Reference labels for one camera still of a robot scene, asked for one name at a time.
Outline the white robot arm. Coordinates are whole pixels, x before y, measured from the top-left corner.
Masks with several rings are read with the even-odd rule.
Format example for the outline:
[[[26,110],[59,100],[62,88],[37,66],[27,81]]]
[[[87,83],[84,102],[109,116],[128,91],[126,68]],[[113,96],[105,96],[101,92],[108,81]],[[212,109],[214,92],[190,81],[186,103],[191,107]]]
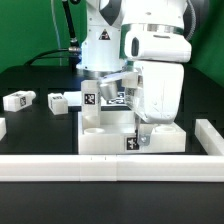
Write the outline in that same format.
[[[192,47],[184,34],[191,0],[86,0],[87,37],[78,69],[104,75],[101,94],[113,96],[116,82],[138,122],[174,121]]]

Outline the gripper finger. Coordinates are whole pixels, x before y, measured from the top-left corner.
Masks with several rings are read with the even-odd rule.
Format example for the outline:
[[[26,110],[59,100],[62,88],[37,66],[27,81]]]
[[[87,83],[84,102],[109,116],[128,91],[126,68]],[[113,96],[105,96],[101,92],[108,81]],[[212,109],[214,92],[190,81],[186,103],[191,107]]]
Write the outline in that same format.
[[[139,146],[148,146],[150,144],[150,125],[145,123],[139,116],[135,117],[135,132]]]

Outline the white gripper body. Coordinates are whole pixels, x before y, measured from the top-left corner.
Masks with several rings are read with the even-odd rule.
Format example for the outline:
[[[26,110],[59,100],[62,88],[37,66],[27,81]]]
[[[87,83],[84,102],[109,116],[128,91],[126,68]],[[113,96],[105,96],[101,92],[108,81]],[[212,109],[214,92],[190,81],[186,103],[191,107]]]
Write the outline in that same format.
[[[150,124],[171,124],[177,115],[184,68],[181,64],[137,61],[137,86],[125,88],[125,103]]]

